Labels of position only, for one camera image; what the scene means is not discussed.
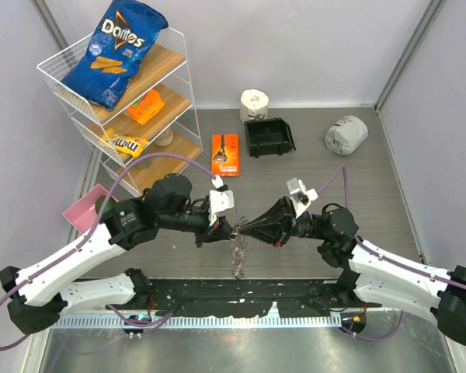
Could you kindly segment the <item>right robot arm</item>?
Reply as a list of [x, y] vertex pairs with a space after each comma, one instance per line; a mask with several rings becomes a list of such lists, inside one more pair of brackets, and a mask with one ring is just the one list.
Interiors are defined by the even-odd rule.
[[283, 197], [238, 232], [274, 247], [293, 237], [319, 240], [322, 259], [342, 269], [336, 286], [341, 304], [373, 303], [407, 312], [466, 346], [466, 267], [417, 263], [361, 239], [358, 230], [353, 214], [340, 204], [326, 204], [320, 214], [297, 214]]

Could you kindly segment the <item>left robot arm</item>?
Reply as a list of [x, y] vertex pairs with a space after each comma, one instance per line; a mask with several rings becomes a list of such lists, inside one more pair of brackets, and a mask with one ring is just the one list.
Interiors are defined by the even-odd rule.
[[219, 177], [214, 188], [195, 207], [192, 184], [168, 174], [141, 197], [121, 200], [105, 212], [93, 231], [36, 265], [6, 267], [0, 281], [9, 293], [12, 323], [24, 334], [40, 332], [72, 312], [112, 305], [142, 309], [150, 301], [151, 285], [141, 270], [128, 269], [115, 277], [79, 281], [93, 267], [155, 239], [161, 229], [189, 232], [195, 243], [228, 240], [232, 228], [224, 213], [235, 206], [232, 190]]

